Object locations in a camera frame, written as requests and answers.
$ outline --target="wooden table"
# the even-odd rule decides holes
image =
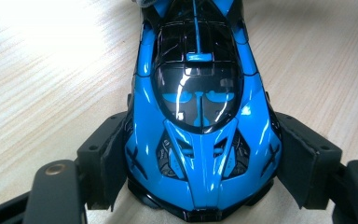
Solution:
[[[244,1],[258,68],[276,111],[290,114],[358,159],[358,1]],[[28,191],[34,173],[76,150],[127,109],[139,43],[130,0],[0,0],[0,203]],[[225,223],[331,223],[299,210],[279,181]],[[127,188],[113,213],[89,223],[181,223]]]

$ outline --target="blue car body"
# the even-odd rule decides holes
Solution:
[[[280,126],[241,1],[159,0],[142,32],[125,124],[129,187],[187,221],[220,220],[275,176]]]

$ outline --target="car windshield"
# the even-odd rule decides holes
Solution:
[[[237,114],[241,76],[235,63],[165,63],[154,78],[162,111],[186,130],[205,132]]]

